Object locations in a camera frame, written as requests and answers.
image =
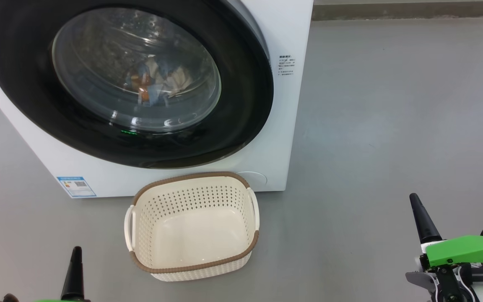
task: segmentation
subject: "green indicator light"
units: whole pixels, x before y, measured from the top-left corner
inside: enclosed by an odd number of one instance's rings
[[[126,133],[126,134],[138,135],[138,134],[136,134],[136,132],[130,132],[130,131],[126,131],[126,130],[121,130],[120,132]]]

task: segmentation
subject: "wall baseboard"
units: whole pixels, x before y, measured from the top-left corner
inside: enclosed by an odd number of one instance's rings
[[[315,5],[313,21],[483,17],[483,1]]]

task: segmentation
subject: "basket handle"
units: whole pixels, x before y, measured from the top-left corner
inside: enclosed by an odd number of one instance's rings
[[[254,211],[254,229],[258,231],[260,229],[260,210],[258,209],[257,196],[254,194],[253,189],[247,188],[249,191],[249,196],[251,197],[251,203],[253,204]]]
[[[126,247],[128,251],[132,252],[135,248],[135,212],[132,211],[134,205],[130,205],[130,208],[126,211],[124,217],[124,239],[126,239]],[[132,216],[132,235],[130,237],[130,216]]]

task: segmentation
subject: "brown basket rim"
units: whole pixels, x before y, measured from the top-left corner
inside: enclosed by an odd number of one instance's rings
[[[139,192],[135,195],[132,204],[135,206],[137,205],[137,202],[141,195],[145,193],[145,191],[149,190],[152,187],[157,187],[163,184],[168,184],[168,183],[173,183],[173,182],[178,182],[182,180],[193,180],[195,178],[205,178],[205,177],[217,177],[217,176],[226,176],[226,177],[232,177],[237,180],[239,180],[246,188],[249,188],[249,183],[247,183],[247,180],[245,180],[242,176],[239,176],[236,173],[233,172],[204,172],[204,173],[196,173],[196,174],[189,174],[189,175],[184,175],[184,176],[178,176],[178,177],[173,177],[173,178],[167,178],[166,180],[159,180],[157,182],[153,182],[151,184],[146,185],[142,189],[139,190]],[[196,264],[194,266],[181,266],[179,268],[166,268],[166,269],[152,269],[149,268],[148,266],[145,266],[142,264],[138,257],[136,256],[135,252],[131,251],[130,252],[130,257],[132,260],[135,262],[135,264],[142,270],[148,272],[148,273],[181,273],[184,271],[192,271],[192,270],[199,270],[199,269],[207,269],[211,268],[213,266],[220,266],[222,264],[226,264],[228,262],[233,262],[242,259],[243,257],[247,256],[257,245],[258,241],[258,236],[259,236],[259,231],[256,230],[254,232],[253,236],[253,241],[249,245],[249,247],[241,252],[240,254],[237,254],[236,256],[232,256],[229,258],[225,258],[222,260],[216,260],[212,262],[206,262],[203,264]]]

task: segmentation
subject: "white washing machine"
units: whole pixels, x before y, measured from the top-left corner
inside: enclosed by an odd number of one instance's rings
[[[216,171],[284,190],[311,11],[312,0],[0,0],[0,108],[74,198]]]

